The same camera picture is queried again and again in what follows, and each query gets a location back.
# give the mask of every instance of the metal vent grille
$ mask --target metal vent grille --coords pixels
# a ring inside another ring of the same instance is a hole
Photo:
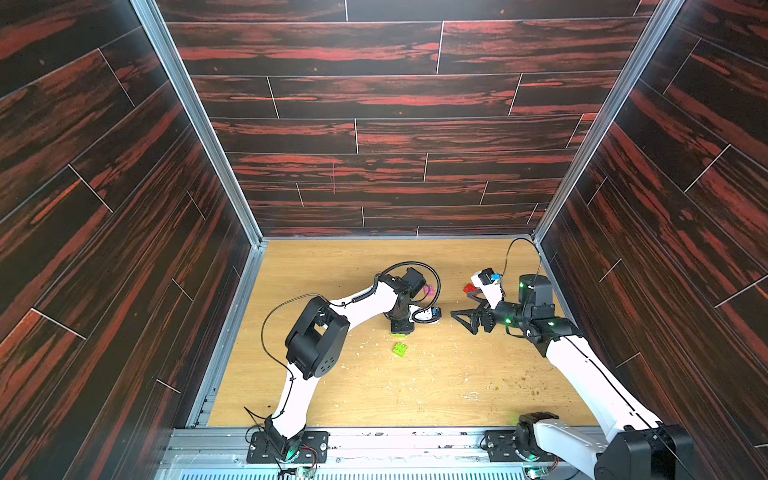
[[[472,472],[474,468],[463,469],[463,472],[443,472],[443,473],[318,473],[316,480],[525,480],[519,468],[513,468],[512,471],[500,472]],[[296,480],[295,475],[286,475],[285,479]],[[185,472],[181,475],[181,480],[277,480],[277,473],[232,473],[231,470],[215,472],[208,470],[206,472]]]

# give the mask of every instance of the wooden floor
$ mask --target wooden floor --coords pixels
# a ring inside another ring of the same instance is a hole
[[[270,241],[209,425],[250,425],[244,406],[262,416],[274,410],[286,374],[261,348],[261,325],[272,308],[304,293],[328,299],[350,295],[405,260],[437,270],[443,318],[417,325],[405,339],[389,335],[383,315],[355,328],[336,367],[320,380],[308,425],[514,425],[522,413],[541,410],[572,425],[597,425],[565,377],[533,345],[507,336],[501,327],[473,336],[449,315],[477,305],[462,289],[478,270],[502,271],[509,241]],[[535,249],[518,241],[509,254],[507,291],[513,298],[508,300],[517,299],[518,276],[537,268]],[[285,359],[285,337],[305,305],[306,300],[297,301],[270,317],[264,337],[274,356]],[[404,358],[392,353],[398,341],[408,346]]]

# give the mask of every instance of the red-brown wood grain wall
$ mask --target red-brown wood grain wall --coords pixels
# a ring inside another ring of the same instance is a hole
[[[128,0],[0,18],[0,478],[150,478],[250,245]]]
[[[268,237],[532,232],[656,4],[157,3]]]
[[[694,437],[694,478],[768,478],[768,5],[688,0],[544,238],[604,361]]]

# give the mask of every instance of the black mounting plate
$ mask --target black mounting plate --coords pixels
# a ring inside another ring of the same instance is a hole
[[[515,453],[515,430],[486,430],[485,449],[491,462],[520,462]]]
[[[328,432],[304,432],[301,445],[306,445],[317,452],[317,463],[325,463],[328,459]],[[255,432],[250,440],[246,463],[277,463],[280,457],[278,451],[266,439],[266,433]],[[282,465],[312,465],[313,453],[310,450],[299,449],[291,462],[281,462]]]

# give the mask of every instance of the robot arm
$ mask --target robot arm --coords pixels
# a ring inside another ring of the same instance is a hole
[[[292,458],[300,447],[317,383],[338,362],[351,329],[381,313],[390,320],[393,333],[408,334],[415,323],[440,318],[440,309],[432,308],[439,295],[439,278],[434,299],[429,307],[421,308],[412,299],[426,285],[424,276],[413,268],[402,278],[386,273],[395,267],[377,275],[372,287],[346,298],[330,302],[312,298],[288,334],[286,384],[277,409],[264,422],[266,436],[282,460]]]
[[[521,276],[521,303],[503,301],[501,279],[491,269],[477,272],[472,284],[485,299],[469,292],[480,305],[451,315],[475,335],[480,326],[486,332],[496,324],[519,328],[522,337],[573,385],[607,439],[606,443],[583,435],[548,412],[521,415],[515,430],[515,447],[521,458],[535,461],[556,455],[596,480],[690,478],[678,461],[692,458],[690,436],[677,425],[663,425],[603,365],[576,325],[554,315],[547,277]],[[469,317],[469,322],[461,316]]]

